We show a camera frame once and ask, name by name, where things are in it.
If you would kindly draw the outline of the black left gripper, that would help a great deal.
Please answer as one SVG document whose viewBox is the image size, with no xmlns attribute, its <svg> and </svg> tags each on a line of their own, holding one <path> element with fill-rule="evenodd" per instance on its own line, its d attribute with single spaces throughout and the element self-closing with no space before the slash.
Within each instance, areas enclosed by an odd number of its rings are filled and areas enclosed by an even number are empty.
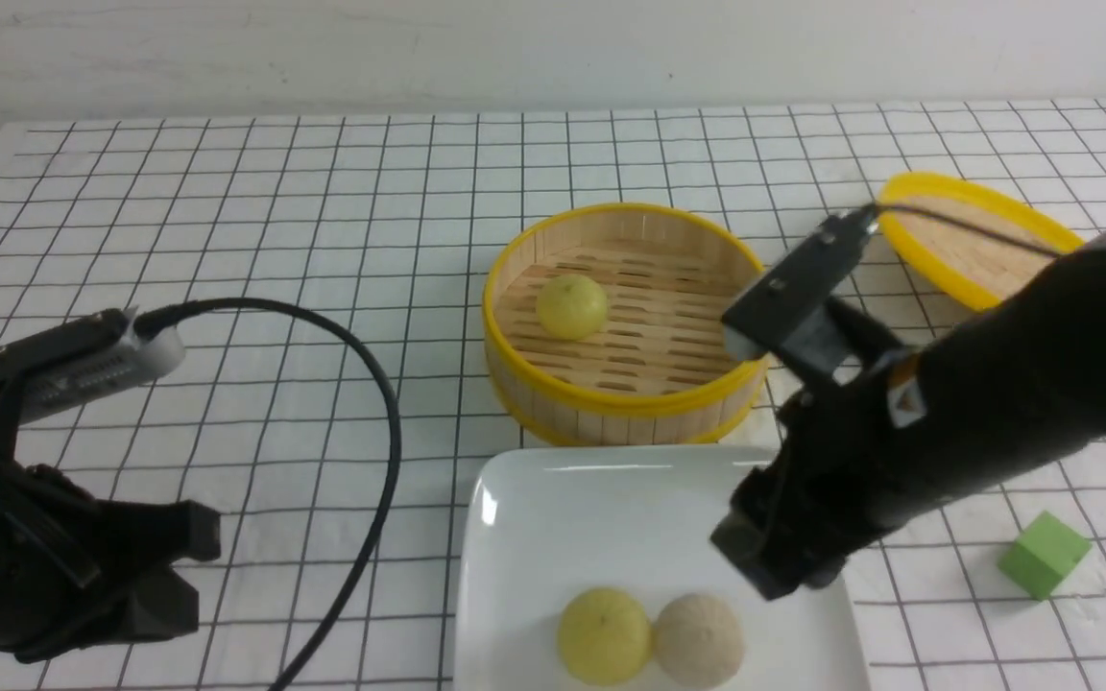
<svg viewBox="0 0 1106 691">
<path fill-rule="evenodd" d="M 30 664 L 194 634 L 199 594 L 173 565 L 220 555 L 221 516 L 194 500 L 102 500 L 0 459 L 0 653 Z"/>
</svg>

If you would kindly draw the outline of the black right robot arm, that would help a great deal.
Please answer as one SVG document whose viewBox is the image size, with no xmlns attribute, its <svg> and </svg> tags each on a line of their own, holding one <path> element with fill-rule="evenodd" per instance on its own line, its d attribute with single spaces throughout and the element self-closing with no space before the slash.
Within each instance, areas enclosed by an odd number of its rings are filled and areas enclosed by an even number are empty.
<svg viewBox="0 0 1106 691">
<path fill-rule="evenodd" d="M 916 348 L 834 294 L 879 214 L 830 214 L 721 316 L 735 360 L 772 355 L 802 385 L 776 459 L 710 537 L 765 600 L 826 587 L 910 520 L 1106 438 L 1106 231 Z"/>
</svg>

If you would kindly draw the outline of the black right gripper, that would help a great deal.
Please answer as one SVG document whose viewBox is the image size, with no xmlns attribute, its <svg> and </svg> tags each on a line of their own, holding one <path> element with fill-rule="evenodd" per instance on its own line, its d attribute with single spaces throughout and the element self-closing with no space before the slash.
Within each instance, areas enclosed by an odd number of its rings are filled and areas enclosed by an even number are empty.
<svg viewBox="0 0 1106 691">
<path fill-rule="evenodd" d="M 830 586 L 854 552 L 885 535 L 866 514 L 877 451 L 894 432 L 888 376 L 916 350 L 886 350 L 851 380 L 803 380 L 778 410 L 784 438 L 751 469 L 712 528 L 712 547 L 766 601 Z"/>
</svg>

